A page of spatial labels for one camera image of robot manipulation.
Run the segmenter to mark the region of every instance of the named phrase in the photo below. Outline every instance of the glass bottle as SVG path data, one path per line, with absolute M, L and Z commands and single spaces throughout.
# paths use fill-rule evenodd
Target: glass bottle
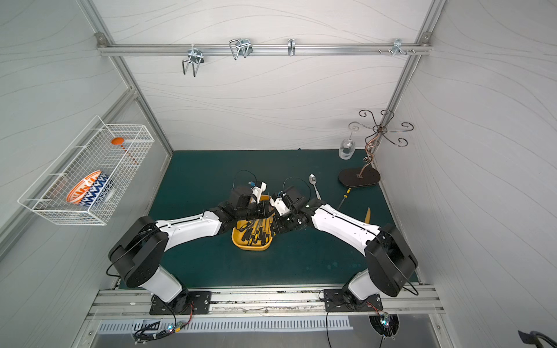
M 339 157 L 342 159 L 350 159 L 355 151 L 356 143 L 352 140 L 352 134 L 350 134 L 350 138 L 344 139 L 342 143 L 340 143 Z

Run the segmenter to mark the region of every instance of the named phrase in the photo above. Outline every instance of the white wire basket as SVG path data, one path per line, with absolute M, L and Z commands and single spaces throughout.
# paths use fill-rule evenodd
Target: white wire basket
M 114 145 L 115 138 L 124 142 Z M 153 143 L 144 125 L 105 124 L 96 116 L 18 202 L 57 225 L 104 226 Z M 96 195 L 68 202 L 76 184 L 99 171 L 104 174 L 82 190 Z

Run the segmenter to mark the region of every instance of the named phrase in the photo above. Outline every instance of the dark green table surface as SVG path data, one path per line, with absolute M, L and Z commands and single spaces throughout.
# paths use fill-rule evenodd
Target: dark green table surface
M 362 165 L 364 152 L 357 150 L 350 160 L 342 160 L 338 150 L 269 151 L 176 151 L 150 211 L 157 219 L 176 219 L 202 213 L 226 200 L 234 175 L 241 169 L 252 171 L 267 183 L 267 191 L 278 192 L 288 177 L 307 182 L 317 177 L 321 198 L 334 208 L 345 188 L 339 171 Z M 247 184 L 245 172 L 236 184 Z M 307 194 L 299 180 L 290 179 Z M 354 189 L 341 211 L 359 220 L 371 208 L 371 224 L 393 223 L 378 185 Z M 345 283 L 366 269 L 365 258 L 354 248 L 328 233 L 305 228 L 279 234 L 266 251 L 244 251 L 232 243 L 231 232 L 200 238 L 167 251 L 161 262 L 187 287 L 295 285 Z

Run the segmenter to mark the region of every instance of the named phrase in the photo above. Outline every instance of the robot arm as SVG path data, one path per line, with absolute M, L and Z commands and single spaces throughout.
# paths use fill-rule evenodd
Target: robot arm
M 239 220 L 275 214 L 271 229 L 286 233 L 313 226 L 330 233 L 362 253 L 368 264 L 345 286 L 356 302 L 381 290 L 396 296 L 417 267 L 401 233 L 393 226 L 380 228 L 333 209 L 320 199 L 308 202 L 295 188 L 260 200 L 265 183 L 233 189 L 228 201 L 202 214 L 175 220 L 139 218 L 112 248 L 109 259 L 128 287 L 143 287 L 169 303 L 175 312 L 187 305 L 188 290 L 159 265 L 163 253 L 182 243 L 229 231 Z

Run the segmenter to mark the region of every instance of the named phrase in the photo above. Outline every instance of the yellow tray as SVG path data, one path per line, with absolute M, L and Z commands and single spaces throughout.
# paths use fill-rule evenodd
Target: yellow tray
M 268 199 L 269 199 L 268 195 L 261 196 L 261 200 L 268 200 Z M 271 223 L 272 223 L 273 216 L 274 214 L 266 219 L 253 220 L 253 221 L 247 221 L 247 220 L 238 221 L 238 223 L 236 224 L 236 228 L 232 230 L 232 242 L 242 250 L 253 250 L 253 251 L 266 250 L 271 245 L 271 242 L 273 241 L 273 237 L 271 235 Z M 252 223 L 252 226 L 245 229 L 245 231 L 238 230 L 238 229 L 242 229 L 249 223 Z M 263 227 L 263 232 L 268 233 L 269 235 L 268 237 L 269 240 L 264 246 L 261 245 L 261 241 L 259 240 L 257 242 L 252 242 L 252 245 L 250 246 L 248 245 L 249 240 L 247 241 L 242 240 L 244 233 L 251 233 L 255 235 L 256 227 L 257 229 L 259 229 L 259 227 Z

